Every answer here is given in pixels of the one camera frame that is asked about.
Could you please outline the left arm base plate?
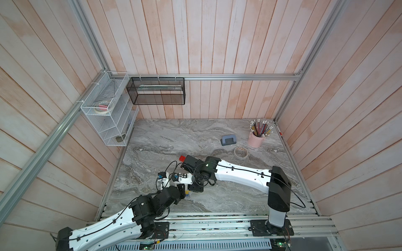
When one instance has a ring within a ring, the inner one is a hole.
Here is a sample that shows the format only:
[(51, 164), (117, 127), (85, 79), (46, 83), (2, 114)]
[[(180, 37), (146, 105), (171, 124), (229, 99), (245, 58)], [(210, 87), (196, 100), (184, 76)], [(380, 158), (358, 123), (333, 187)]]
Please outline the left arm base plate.
[(141, 225), (141, 235), (139, 239), (167, 239), (169, 237), (169, 222), (156, 222), (149, 225)]

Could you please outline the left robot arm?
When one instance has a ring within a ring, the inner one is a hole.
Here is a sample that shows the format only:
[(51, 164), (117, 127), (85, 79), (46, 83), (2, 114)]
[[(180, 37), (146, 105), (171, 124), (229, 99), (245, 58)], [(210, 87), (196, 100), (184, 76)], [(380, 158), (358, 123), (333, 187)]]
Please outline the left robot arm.
[(66, 227), (60, 230), (55, 240), (55, 249), (102, 251), (128, 239), (151, 237), (156, 230), (155, 220), (184, 198), (184, 184), (139, 196), (123, 210), (102, 221), (81, 229)]

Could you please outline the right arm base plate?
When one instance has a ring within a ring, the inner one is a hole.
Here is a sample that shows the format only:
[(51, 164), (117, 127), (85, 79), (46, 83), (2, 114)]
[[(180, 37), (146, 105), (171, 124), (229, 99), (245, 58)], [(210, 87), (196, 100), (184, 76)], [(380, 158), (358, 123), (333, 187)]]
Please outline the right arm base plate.
[(289, 219), (285, 219), (283, 227), (269, 224), (268, 220), (251, 220), (249, 231), (253, 236), (293, 236), (294, 230)]

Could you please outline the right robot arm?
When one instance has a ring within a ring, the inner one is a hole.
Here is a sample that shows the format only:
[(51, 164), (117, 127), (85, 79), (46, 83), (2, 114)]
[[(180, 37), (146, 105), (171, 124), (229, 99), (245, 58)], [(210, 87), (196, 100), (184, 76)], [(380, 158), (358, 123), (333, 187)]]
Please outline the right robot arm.
[(226, 181), (252, 187), (267, 194), (269, 217), (266, 225), (278, 229), (285, 226), (286, 215), (290, 211), (292, 185), (280, 167), (255, 169), (212, 156), (202, 161), (188, 155), (182, 168), (192, 175), (189, 184), (192, 191), (202, 192), (207, 184), (212, 186), (216, 181)]

